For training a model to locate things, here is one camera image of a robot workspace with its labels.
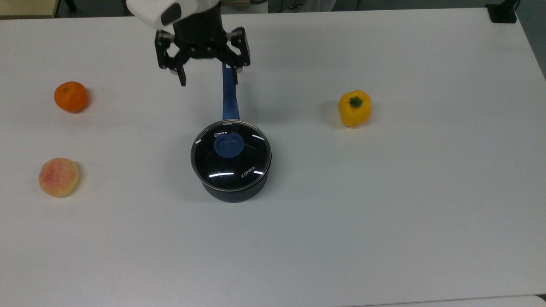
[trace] floor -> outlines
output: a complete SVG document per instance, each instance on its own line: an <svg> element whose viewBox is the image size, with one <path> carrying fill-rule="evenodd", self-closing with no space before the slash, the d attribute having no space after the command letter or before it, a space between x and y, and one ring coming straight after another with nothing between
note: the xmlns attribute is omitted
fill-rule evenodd
<svg viewBox="0 0 546 307"><path fill-rule="evenodd" d="M102 17L123 16L122 0L74 0L78 9L70 12L64 0L58 9L59 17ZM292 13L303 8L306 0L269 0L269 13ZM335 0L313 0L323 6ZM432 8L473 8L483 7L486 3L500 3L499 0L337 0L332 10L391 10L391 9L432 9ZM265 4L247 11L265 12ZM237 13L231 10L226 13ZM518 17L535 56L546 76L546 0L523 0L518 10Z"/></svg>

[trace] table surface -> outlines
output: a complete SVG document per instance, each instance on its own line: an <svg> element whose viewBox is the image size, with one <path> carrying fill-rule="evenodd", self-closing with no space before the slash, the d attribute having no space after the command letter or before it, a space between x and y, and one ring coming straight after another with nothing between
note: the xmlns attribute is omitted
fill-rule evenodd
<svg viewBox="0 0 546 307"><path fill-rule="evenodd" d="M55 17L59 0L0 0L0 19Z"/></svg>
<svg viewBox="0 0 546 307"><path fill-rule="evenodd" d="M187 87L132 17L0 21L0 305L354 306L546 293L546 82L485 9L226 15L252 65L241 118L269 138L254 198L191 168L221 64ZM91 103L60 110L55 88ZM337 100L372 97L345 128ZM82 179L56 199L43 163Z"/></svg>

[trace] yellow bell pepper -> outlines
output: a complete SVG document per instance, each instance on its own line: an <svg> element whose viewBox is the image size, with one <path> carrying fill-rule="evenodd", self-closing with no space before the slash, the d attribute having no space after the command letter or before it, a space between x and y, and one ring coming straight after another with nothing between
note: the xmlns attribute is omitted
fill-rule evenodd
<svg viewBox="0 0 546 307"><path fill-rule="evenodd" d="M371 98L361 90L348 92L341 96L338 109L341 122L347 127L365 123L372 113Z"/></svg>

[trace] pot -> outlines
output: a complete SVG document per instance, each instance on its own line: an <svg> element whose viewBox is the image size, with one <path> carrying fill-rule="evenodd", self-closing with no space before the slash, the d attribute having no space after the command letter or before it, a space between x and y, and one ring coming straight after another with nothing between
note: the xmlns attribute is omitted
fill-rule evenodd
<svg viewBox="0 0 546 307"><path fill-rule="evenodd" d="M224 202L256 195L265 185L271 147L255 125L239 119L232 69L224 64L223 120L203 129L192 145L192 167L205 189Z"/></svg>

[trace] peach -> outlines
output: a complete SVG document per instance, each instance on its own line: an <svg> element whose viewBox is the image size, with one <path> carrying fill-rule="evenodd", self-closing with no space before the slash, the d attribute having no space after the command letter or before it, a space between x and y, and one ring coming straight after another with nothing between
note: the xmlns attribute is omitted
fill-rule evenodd
<svg viewBox="0 0 546 307"><path fill-rule="evenodd" d="M76 163L67 158L55 158L41 167L38 181L44 192L51 196L63 197L78 183L80 172Z"/></svg>

